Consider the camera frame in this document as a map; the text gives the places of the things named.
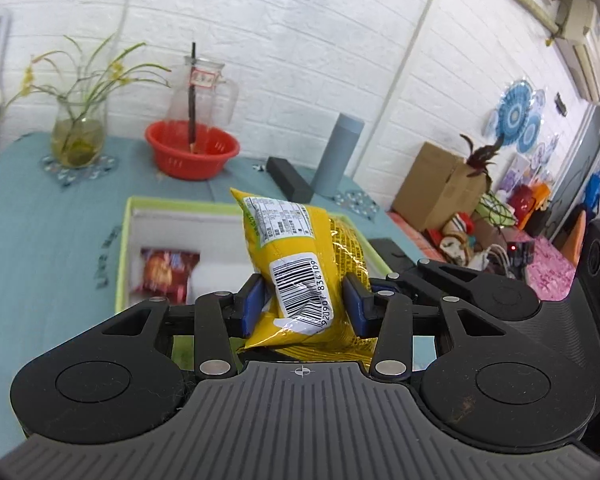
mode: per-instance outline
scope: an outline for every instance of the ribbed gray surface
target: ribbed gray surface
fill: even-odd
[[[562,301],[543,301],[540,311],[524,321],[507,321],[534,341],[548,346],[590,373],[600,410],[600,338],[579,280]]]
[[[3,462],[27,480],[580,480],[598,462],[574,446],[531,455],[473,449],[437,430],[407,388],[357,364],[250,363],[205,381],[181,412],[126,442],[30,438]]]

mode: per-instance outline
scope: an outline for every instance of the cardboard box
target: cardboard box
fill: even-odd
[[[441,229],[458,211],[471,214],[487,191],[486,176],[469,177],[464,159],[425,142],[392,208],[414,229]]]

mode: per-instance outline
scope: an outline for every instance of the red basket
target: red basket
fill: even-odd
[[[206,180],[220,173],[224,164],[240,152],[240,144],[224,130],[196,125],[196,144],[205,153],[189,151],[188,121],[150,124],[144,136],[153,147],[155,163],[163,173],[183,180]]]

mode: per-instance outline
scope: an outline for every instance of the table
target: table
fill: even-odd
[[[252,168],[261,161],[237,157],[210,181],[184,182],[157,173],[145,142],[118,137],[110,137],[105,149],[119,158],[116,171],[63,189],[40,169],[48,142],[47,134],[30,134],[0,157],[0,456],[24,439],[9,401],[17,371],[114,313],[120,239],[108,250],[102,245],[122,223],[129,196],[233,202],[232,186],[283,198],[267,173]],[[298,171],[310,181],[312,170]],[[343,180],[342,190],[354,188],[351,179]],[[321,196],[312,204],[346,213]],[[422,256],[384,213],[373,222],[349,217],[367,238],[391,237],[411,259]],[[98,271],[103,253],[107,267]],[[103,272],[109,285],[98,288]],[[432,348],[421,346],[421,358],[431,361]]]

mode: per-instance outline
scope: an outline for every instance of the red snack bag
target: red snack bag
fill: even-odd
[[[142,289],[166,296],[172,304],[187,303],[191,271],[200,261],[197,253],[142,249],[145,260]]]

